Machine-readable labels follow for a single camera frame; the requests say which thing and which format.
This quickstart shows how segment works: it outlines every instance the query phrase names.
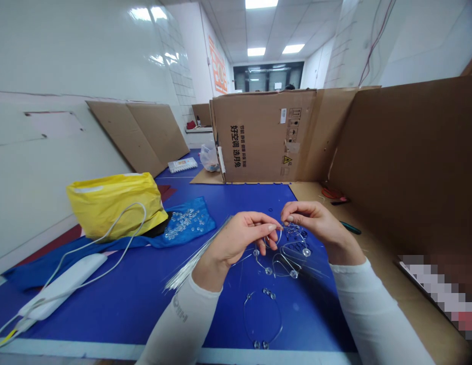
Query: pixelated area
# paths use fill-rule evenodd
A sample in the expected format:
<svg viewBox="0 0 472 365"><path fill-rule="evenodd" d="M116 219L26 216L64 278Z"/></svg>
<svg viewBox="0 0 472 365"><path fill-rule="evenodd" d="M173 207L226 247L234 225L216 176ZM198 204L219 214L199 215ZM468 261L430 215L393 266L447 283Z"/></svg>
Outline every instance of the pixelated area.
<svg viewBox="0 0 472 365"><path fill-rule="evenodd" d="M403 255L400 265L472 344L472 256Z"/></svg>

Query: person's right hand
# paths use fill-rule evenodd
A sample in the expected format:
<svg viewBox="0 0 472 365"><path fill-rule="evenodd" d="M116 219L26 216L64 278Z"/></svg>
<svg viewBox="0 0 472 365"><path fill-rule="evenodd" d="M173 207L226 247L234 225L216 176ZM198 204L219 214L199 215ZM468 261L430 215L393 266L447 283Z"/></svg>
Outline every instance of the person's right hand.
<svg viewBox="0 0 472 365"><path fill-rule="evenodd" d="M352 234L319 202L288 202L281 211L281 221L308 229L327 249L334 265L360 265L366 261Z"/></svg>

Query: ceiling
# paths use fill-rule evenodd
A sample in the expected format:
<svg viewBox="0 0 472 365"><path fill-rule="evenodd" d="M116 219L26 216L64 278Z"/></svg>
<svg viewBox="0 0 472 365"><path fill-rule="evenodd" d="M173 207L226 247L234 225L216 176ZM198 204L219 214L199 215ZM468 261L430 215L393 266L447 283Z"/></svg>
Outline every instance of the ceiling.
<svg viewBox="0 0 472 365"><path fill-rule="evenodd" d="M200 2L232 64L307 58L334 36L342 5L342 0L278 0L273 8L246 10L245 0ZM305 46L282 54L294 44ZM257 47L266 47L265 55L248 57L247 49Z"/></svg>

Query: white arm sleeve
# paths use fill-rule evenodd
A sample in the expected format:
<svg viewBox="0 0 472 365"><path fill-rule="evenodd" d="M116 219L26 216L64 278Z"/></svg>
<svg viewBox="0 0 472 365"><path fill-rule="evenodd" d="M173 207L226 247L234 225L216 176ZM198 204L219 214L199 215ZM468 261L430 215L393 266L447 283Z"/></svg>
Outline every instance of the white arm sleeve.
<svg viewBox="0 0 472 365"><path fill-rule="evenodd" d="M434 364L368 259L362 265L331 269L363 364Z"/></svg>
<svg viewBox="0 0 472 365"><path fill-rule="evenodd" d="M189 275L156 323L136 365L195 364L221 292L200 288Z"/></svg>

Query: yellow bag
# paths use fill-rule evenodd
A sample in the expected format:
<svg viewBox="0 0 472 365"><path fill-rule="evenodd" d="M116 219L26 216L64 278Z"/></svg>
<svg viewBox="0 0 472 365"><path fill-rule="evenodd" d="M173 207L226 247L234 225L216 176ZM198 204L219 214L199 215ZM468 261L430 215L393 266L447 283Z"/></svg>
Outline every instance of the yellow bag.
<svg viewBox="0 0 472 365"><path fill-rule="evenodd" d="M149 231L168 218L161 194L149 172L114 175L89 181L77 181L66 188L72 210L88 238L106 234L119 215L133 203L146 208L146 221L138 235ZM133 205L103 239L117 240L132 236L144 217L143 208Z"/></svg>

